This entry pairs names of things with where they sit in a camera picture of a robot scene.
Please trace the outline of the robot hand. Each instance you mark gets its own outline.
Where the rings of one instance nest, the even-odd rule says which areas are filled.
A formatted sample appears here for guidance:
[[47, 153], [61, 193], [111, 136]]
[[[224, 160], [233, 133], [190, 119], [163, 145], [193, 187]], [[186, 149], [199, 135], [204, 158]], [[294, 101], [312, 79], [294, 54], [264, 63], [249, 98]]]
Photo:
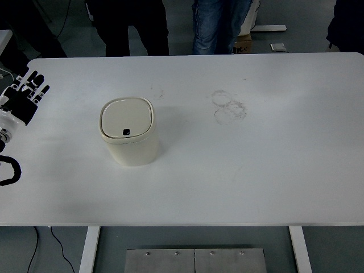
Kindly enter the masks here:
[[32, 71], [17, 76], [1, 93], [1, 133], [11, 135], [19, 126], [27, 126], [35, 115], [39, 102], [49, 91], [43, 86], [44, 76]]

